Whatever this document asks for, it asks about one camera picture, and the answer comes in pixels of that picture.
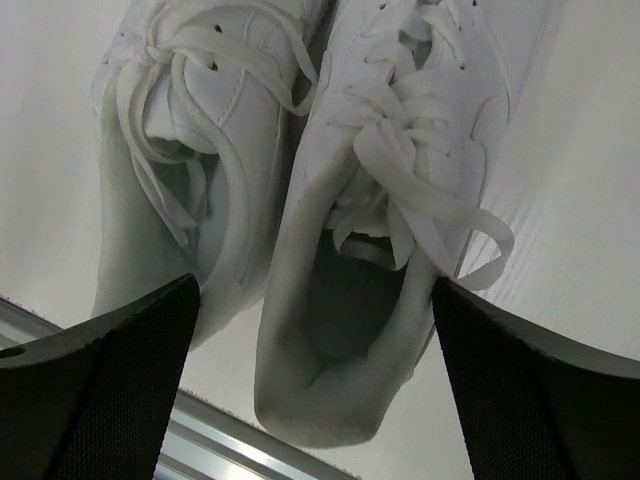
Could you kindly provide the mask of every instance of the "sneaker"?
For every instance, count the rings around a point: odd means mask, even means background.
[[[376,433],[430,336],[437,276],[472,230],[550,0],[341,1],[301,139],[258,337],[255,409],[279,438],[336,447]]]
[[[94,315],[191,272],[194,345],[264,291],[287,112],[323,0],[134,0],[93,85],[103,241]]]

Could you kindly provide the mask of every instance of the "white surface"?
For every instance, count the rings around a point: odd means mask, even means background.
[[[88,92],[126,3],[0,3],[0,292],[63,326],[86,319],[95,290]],[[640,359],[638,18],[637,0],[558,0],[484,206],[518,239],[487,298]],[[257,318],[254,309],[206,343],[183,378],[249,421]],[[471,478],[437,345],[372,442],[320,456],[365,480]]]

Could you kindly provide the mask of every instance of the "shoelace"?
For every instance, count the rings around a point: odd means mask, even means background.
[[[135,173],[151,204],[162,217],[178,244],[189,243],[186,230],[197,227],[207,208],[207,184],[200,161],[193,156],[170,154],[154,149],[143,130],[144,106],[166,65],[186,57],[205,68],[216,58],[235,62],[260,81],[284,108],[298,115],[311,108],[317,76],[304,40],[299,33],[303,22],[299,0],[222,0],[212,5],[197,0],[161,0],[154,5],[144,24],[144,37],[136,36],[131,48],[118,59],[121,67],[116,86],[116,102],[122,133],[131,149]],[[273,18],[289,38],[304,75],[311,81],[309,94],[293,105],[290,89],[269,63],[268,54],[226,35],[218,26],[194,25],[198,16],[218,9],[249,7]],[[183,207],[158,179],[152,162],[185,164],[189,175],[189,199]]]
[[[459,16],[451,6],[442,8],[445,0],[442,3],[417,7],[419,15],[412,15],[408,21],[398,18],[400,10],[391,11],[392,18],[381,15],[372,32],[401,25],[405,33],[419,40],[439,35],[451,46],[459,67],[464,68]],[[422,173],[420,178],[414,174],[416,170],[428,172],[429,152],[447,156],[450,152],[456,115],[446,100],[433,93],[443,91],[434,87],[446,82],[444,72],[439,67],[418,70],[411,52],[397,40],[381,41],[367,61],[391,62],[396,80],[391,85],[362,81],[349,86],[345,91],[359,100],[358,106],[339,113],[331,122],[354,129],[353,151],[362,167],[327,223],[333,229],[336,249],[398,270],[408,262],[416,241],[420,244],[419,232],[414,235],[403,215],[417,211],[449,226],[482,232],[496,242],[500,249],[497,258],[458,279],[470,290],[488,288],[504,271],[515,244],[513,232],[491,213],[431,184],[424,178],[428,174]],[[353,232],[389,237],[393,255],[348,239]],[[430,239],[429,246],[428,253],[436,266],[454,277],[458,260],[451,257],[442,238]]]

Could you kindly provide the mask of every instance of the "black object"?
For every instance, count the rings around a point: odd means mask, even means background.
[[[188,275],[0,351],[0,480],[152,478],[199,302]]]
[[[640,362],[450,280],[436,282],[433,310],[477,480],[640,479]]]

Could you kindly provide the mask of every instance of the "lace loop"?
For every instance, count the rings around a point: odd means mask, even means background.
[[[297,0],[229,0],[212,5],[197,0],[161,0],[151,7],[142,35],[134,36],[131,47],[123,50],[117,60],[120,64],[115,72],[118,76],[117,111],[122,133],[131,150],[134,171],[149,201],[182,247],[189,243],[186,230],[196,228],[207,213],[205,172],[200,161],[192,155],[160,152],[149,143],[143,129],[145,102],[165,66],[178,62],[180,56],[204,68],[210,68],[219,57],[250,72],[287,110],[298,115],[307,114],[317,76],[300,33],[302,12],[299,3]],[[238,7],[267,14],[286,33],[302,72],[312,83],[307,97],[299,105],[293,105],[291,91],[280,73],[274,70],[267,53],[251,48],[219,29],[192,24],[204,13]],[[189,177],[186,206],[158,179],[152,163],[185,165]]]
[[[464,62],[457,17],[446,6],[419,7],[420,18],[431,27],[433,37],[447,41],[459,62]],[[339,112],[333,124],[354,129],[353,151],[361,169],[348,184],[329,217],[335,247],[345,255],[374,261],[385,268],[400,269],[418,243],[445,274],[454,277],[458,259],[449,253],[436,230],[426,232],[418,218],[482,232],[497,244],[500,255],[458,279],[465,288],[482,290],[500,277],[511,254],[513,232],[489,212],[467,204],[433,185],[429,159],[434,153],[448,157],[454,147],[457,114],[442,92],[446,75],[439,67],[417,70],[413,57],[397,41],[376,47],[373,58],[395,67],[395,82],[362,81],[345,89],[358,99],[357,106]],[[388,236],[388,252],[349,239],[353,232]]]

